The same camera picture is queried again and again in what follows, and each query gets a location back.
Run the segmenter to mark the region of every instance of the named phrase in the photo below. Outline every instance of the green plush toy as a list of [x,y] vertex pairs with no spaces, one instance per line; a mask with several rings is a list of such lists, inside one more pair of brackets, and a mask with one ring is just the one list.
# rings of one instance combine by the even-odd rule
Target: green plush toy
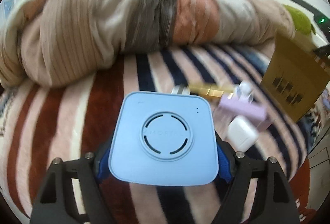
[[304,35],[309,35],[311,32],[316,34],[314,26],[311,24],[310,19],[302,11],[293,8],[289,5],[284,5],[284,7],[291,14],[294,26],[296,30],[300,31]]

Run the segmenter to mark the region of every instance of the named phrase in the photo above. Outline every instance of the metal screw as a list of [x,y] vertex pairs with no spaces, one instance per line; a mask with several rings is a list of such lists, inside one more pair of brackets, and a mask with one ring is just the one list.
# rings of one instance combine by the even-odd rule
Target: metal screw
[[241,152],[241,151],[238,151],[238,152],[236,152],[236,156],[238,158],[244,158],[245,157],[245,153],[244,152]]
[[53,164],[57,165],[57,164],[59,164],[61,161],[62,161],[62,159],[59,158],[59,157],[57,157],[57,158],[55,158],[55,159],[53,160]]
[[86,159],[92,159],[92,158],[94,158],[94,153],[92,153],[92,152],[88,152],[88,153],[86,153],[86,154],[85,154],[85,158],[86,158]]
[[275,164],[277,163],[277,159],[275,157],[269,157],[269,161],[272,163],[272,164]]

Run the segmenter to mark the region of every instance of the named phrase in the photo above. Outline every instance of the tiled floor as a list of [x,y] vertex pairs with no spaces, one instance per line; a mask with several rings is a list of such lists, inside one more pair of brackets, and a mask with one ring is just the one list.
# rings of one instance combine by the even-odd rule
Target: tiled floor
[[326,135],[308,156],[311,171],[308,208],[318,210],[330,191],[329,156],[330,134]]

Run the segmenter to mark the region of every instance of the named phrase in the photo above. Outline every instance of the cardboard box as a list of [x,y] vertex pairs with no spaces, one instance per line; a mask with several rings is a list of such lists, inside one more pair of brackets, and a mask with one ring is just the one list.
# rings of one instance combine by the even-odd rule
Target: cardboard box
[[330,68],[326,60],[312,52],[317,47],[299,32],[294,40],[277,33],[275,45],[261,86],[281,110],[297,122],[325,89]]

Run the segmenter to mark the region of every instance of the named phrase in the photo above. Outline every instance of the beige striped fabric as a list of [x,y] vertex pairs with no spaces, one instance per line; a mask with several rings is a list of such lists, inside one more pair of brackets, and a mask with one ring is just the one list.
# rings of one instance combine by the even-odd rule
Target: beige striped fabric
[[[307,131],[283,115],[259,88],[262,75],[249,55],[265,63],[249,47],[183,47],[148,55],[119,57],[109,70],[98,71],[66,88],[42,88],[30,80],[17,89],[0,152],[0,186],[6,198],[30,216],[42,177],[55,157],[77,159],[95,151],[111,135],[125,95],[132,91],[169,93],[174,85],[189,82],[236,84],[247,80],[255,101],[267,107],[273,121],[246,154],[252,158],[275,156],[288,179],[306,155]],[[218,124],[222,136],[226,126]],[[118,224],[210,224],[221,206],[226,184],[216,178],[198,187],[163,188],[105,180],[101,191]],[[79,185],[75,183],[75,192]],[[256,189],[252,180],[242,221],[248,219]],[[79,196],[78,207],[84,211]]]

